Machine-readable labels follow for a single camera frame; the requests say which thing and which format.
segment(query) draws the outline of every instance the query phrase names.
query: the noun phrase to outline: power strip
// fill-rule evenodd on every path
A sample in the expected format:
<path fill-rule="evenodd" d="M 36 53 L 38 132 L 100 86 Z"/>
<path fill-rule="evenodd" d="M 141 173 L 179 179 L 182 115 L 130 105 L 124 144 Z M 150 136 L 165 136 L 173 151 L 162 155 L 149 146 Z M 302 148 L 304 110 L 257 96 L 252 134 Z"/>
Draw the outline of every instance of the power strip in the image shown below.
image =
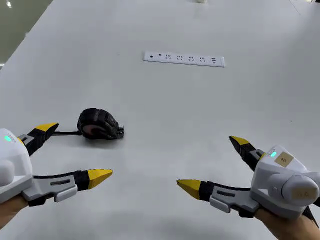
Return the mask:
<path fill-rule="evenodd" d="M 223 56 L 198 56 L 193 54 L 179 54 L 156 51 L 146 51 L 143 55 L 143 61 L 171 64 L 190 64 L 211 67 L 225 66 L 225 58 Z"/>

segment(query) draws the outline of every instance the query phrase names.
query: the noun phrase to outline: yellow fingertip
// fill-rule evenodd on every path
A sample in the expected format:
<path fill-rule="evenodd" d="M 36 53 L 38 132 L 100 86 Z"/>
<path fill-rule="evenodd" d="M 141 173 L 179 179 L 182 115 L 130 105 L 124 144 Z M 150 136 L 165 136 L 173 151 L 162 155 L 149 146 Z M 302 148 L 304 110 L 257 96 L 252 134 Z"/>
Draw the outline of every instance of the yellow fingertip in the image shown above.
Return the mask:
<path fill-rule="evenodd" d="M 180 179 L 180 180 L 177 180 L 176 183 L 178 184 L 179 187 L 185 190 L 192 197 L 200 200 L 200 196 L 199 196 L 199 188 L 201 184 L 200 180 Z"/>
<path fill-rule="evenodd" d="M 233 138 L 234 140 L 236 140 L 239 145 L 244 145 L 244 144 L 248 144 L 249 143 L 248 140 L 246 140 L 244 138 L 241 138 L 241 137 L 230 136 L 230 138 Z"/>
<path fill-rule="evenodd" d="M 53 127 L 54 125 L 57 125 L 57 122 L 52 122 L 52 123 L 46 123 L 46 124 L 41 124 L 35 127 L 35 129 L 39 129 L 41 131 L 48 131 L 49 128 Z"/>
<path fill-rule="evenodd" d="M 91 169 L 88 170 L 89 175 L 89 186 L 88 189 L 93 189 L 99 185 L 105 179 L 111 176 L 113 171 L 111 169 Z"/>

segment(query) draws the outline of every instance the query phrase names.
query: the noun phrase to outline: white table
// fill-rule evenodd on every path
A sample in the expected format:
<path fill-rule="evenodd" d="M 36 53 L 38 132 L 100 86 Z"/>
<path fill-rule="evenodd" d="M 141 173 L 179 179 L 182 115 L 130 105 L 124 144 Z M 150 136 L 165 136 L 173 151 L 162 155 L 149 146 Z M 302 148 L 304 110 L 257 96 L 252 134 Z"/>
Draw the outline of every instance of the white table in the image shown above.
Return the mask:
<path fill-rule="evenodd" d="M 52 137 L 32 156 L 35 174 L 114 174 L 24 209 L 0 238 L 272 239 L 256 219 L 197 201 L 176 179 L 248 187 L 252 172 L 229 135 L 265 151 L 284 145 L 320 171 L 316 9 L 305 17 L 288 0 L 54 0 L 1 70 L 1 127 L 19 135 L 58 121 L 70 131 L 96 107 L 125 137 Z M 145 50 L 224 56 L 226 67 L 143 62 Z"/>

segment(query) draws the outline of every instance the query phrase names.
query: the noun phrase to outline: label sticker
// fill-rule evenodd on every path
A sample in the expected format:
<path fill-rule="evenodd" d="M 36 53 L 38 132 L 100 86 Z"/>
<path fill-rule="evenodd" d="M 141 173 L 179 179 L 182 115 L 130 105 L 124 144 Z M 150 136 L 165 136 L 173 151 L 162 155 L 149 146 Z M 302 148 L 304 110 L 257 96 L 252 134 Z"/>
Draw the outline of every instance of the label sticker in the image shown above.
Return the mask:
<path fill-rule="evenodd" d="M 316 199 L 317 198 L 317 188 L 315 187 L 297 187 L 292 189 L 291 192 L 292 199 L 304 200 L 304 199 Z"/>
<path fill-rule="evenodd" d="M 283 151 L 274 161 L 282 167 L 286 168 L 293 159 L 293 156 Z"/>

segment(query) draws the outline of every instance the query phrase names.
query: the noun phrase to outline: tape measure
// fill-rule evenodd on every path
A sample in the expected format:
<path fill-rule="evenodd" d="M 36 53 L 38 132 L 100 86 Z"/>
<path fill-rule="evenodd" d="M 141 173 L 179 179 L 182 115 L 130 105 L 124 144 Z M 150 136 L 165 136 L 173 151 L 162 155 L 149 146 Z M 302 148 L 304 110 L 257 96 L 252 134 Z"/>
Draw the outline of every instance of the tape measure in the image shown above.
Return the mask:
<path fill-rule="evenodd" d="M 83 135 L 87 139 L 113 140 L 124 137 L 124 127 L 103 109 L 88 108 L 82 111 L 77 122 L 78 131 L 55 131 L 53 135 Z"/>

